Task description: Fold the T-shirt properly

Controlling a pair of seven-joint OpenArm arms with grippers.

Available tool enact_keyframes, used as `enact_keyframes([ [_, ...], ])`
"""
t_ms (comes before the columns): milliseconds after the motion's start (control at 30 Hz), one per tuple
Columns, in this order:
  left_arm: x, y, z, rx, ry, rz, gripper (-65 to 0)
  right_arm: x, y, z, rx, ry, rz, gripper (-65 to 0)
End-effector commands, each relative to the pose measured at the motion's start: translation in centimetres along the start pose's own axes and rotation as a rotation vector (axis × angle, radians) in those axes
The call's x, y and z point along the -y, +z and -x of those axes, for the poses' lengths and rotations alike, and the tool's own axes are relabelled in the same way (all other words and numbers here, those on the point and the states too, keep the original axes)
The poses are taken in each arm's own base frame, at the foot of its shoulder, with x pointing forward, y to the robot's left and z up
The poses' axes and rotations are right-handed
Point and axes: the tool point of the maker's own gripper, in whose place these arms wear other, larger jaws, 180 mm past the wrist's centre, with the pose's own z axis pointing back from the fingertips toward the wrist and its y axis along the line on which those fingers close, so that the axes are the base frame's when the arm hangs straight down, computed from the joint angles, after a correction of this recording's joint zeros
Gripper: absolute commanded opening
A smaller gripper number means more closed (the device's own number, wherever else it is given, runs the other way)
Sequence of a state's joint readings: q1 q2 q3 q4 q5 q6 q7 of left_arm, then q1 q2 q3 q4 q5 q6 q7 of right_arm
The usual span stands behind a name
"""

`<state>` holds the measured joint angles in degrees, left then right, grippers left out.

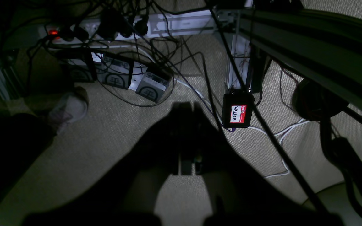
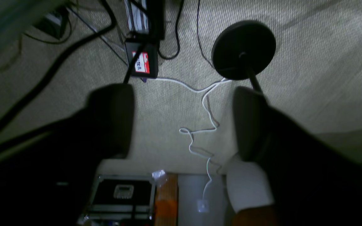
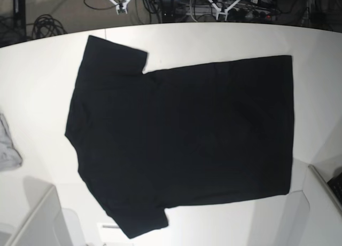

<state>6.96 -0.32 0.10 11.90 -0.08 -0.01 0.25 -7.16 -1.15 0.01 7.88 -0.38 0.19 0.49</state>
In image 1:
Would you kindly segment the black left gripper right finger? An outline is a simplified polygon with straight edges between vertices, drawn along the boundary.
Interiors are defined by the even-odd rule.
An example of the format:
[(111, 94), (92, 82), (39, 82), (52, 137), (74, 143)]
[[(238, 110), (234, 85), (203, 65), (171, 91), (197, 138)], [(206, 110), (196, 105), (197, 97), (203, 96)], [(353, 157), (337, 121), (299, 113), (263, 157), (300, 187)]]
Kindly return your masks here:
[(305, 208), (279, 192), (228, 143), (194, 102), (194, 163), (213, 207), (206, 226), (342, 226), (333, 213)]

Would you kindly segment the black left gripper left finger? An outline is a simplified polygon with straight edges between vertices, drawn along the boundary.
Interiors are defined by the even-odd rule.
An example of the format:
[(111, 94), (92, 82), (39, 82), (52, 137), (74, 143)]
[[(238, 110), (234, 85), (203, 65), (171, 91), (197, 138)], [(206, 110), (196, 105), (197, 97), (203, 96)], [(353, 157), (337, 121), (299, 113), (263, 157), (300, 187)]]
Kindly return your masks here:
[(31, 214), (25, 226), (159, 226), (161, 187), (178, 172), (181, 103), (152, 125), (131, 151), (86, 192), (61, 207)]

